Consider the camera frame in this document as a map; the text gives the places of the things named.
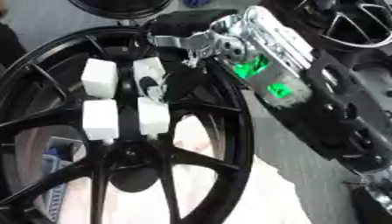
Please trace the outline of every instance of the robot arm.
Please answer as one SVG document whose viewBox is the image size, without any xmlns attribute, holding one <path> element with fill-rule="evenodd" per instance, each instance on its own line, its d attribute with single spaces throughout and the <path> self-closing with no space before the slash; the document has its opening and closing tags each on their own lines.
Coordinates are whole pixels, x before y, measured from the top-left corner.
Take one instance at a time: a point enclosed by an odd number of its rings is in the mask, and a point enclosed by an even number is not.
<svg viewBox="0 0 392 224">
<path fill-rule="evenodd" d="M 337 159 L 378 194 L 392 192 L 392 123 L 380 104 L 346 67 L 267 9 L 174 12 L 150 28 L 153 45 L 186 50 L 190 67 L 216 61 L 319 155 Z"/>
</svg>

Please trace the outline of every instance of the green light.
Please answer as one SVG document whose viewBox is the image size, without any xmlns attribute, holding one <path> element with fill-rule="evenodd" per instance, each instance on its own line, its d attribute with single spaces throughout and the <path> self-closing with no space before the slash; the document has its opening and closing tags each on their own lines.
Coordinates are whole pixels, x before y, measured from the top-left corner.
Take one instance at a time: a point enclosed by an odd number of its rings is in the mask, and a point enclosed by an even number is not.
<svg viewBox="0 0 392 224">
<path fill-rule="evenodd" d="M 246 64 L 236 64 L 235 65 L 235 73 L 238 74 L 243 79 L 247 79 L 254 75 L 259 74 L 262 70 L 266 69 L 270 62 L 268 59 L 261 55 L 255 58 L 254 61 L 246 63 Z"/>
<path fill-rule="evenodd" d="M 276 97 L 276 98 L 284 98 L 288 95 L 291 95 L 291 90 L 286 87 L 282 82 L 274 83 L 268 86 L 268 90 Z"/>
</svg>

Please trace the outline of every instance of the blue object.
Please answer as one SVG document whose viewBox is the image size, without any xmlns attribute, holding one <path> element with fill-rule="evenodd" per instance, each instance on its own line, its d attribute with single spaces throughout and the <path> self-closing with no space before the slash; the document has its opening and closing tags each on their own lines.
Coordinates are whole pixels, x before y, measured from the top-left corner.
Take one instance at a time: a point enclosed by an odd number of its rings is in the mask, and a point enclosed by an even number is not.
<svg viewBox="0 0 392 224">
<path fill-rule="evenodd" d="M 205 4 L 209 4 L 211 0 L 184 0 L 184 4 L 189 8 L 198 8 Z"/>
<path fill-rule="evenodd" d="M 58 151 L 55 148 L 51 148 L 44 153 L 42 162 L 42 171 L 44 175 L 56 172 L 71 164 L 71 162 L 61 160 L 58 156 Z M 56 223 L 59 218 L 61 203 L 66 194 L 66 190 L 67 184 L 58 185 L 42 195 L 46 206 L 45 210 L 48 218 L 52 222 Z"/>
</svg>

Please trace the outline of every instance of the white foam block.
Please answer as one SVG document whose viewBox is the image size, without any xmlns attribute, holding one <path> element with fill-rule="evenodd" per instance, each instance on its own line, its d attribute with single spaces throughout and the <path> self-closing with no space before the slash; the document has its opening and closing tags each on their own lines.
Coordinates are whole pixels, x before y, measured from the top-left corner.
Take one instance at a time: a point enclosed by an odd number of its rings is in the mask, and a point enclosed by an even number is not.
<svg viewBox="0 0 392 224">
<path fill-rule="evenodd" d="M 164 66 L 162 66 L 161 60 L 158 57 L 135 60 L 133 62 L 133 70 L 134 79 L 140 93 L 143 92 L 139 85 L 142 78 L 150 77 L 156 81 L 157 84 L 160 84 L 166 74 Z"/>
<path fill-rule="evenodd" d="M 148 97 L 139 97 L 137 103 L 142 135 L 154 136 L 169 130 L 170 113 L 167 104 L 155 102 Z"/>
<path fill-rule="evenodd" d="M 118 82 L 116 63 L 101 59 L 88 59 L 81 82 L 88 95 L 112 99 L 115 96 Z"/>
<path fill-rule="evenodd" d="M 118 109 L 114 100 L 85 101 L 83 129 L 88 139 L 110 140 L 119 137 Z"/>
</svg>

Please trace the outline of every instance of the gray floor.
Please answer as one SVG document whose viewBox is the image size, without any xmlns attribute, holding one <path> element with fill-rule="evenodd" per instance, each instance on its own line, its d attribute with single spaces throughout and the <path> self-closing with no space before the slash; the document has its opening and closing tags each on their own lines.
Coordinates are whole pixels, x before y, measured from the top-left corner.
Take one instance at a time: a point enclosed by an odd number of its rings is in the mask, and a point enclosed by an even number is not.
<svg viewBox="0 0 392 224">
<path fill-rule="evenodd" d="M 213 0 L 208 7 L 244 9 L 254 2 L 257 1 Z M 184 9 L 184 6 L 175 3 L 171 8 Z M 77 10 L 67 0 L 9 0 L 9 9 L 10 14 L 4 22 L 14 28 L 28 49 L 34 49 L 70 32 L 115 23 Z M 281 173 L 296 184 L 304 209 L 312 222 L 357 223 L 347 188 L 342 185 L 342 181 L 352 179 L 352 175 L 334 162 L 318 157 L 259 108 L 255 101 L 250 105 L 258 116 L 258 155 L 271 165 L 279 167 Z"/>
</svg>

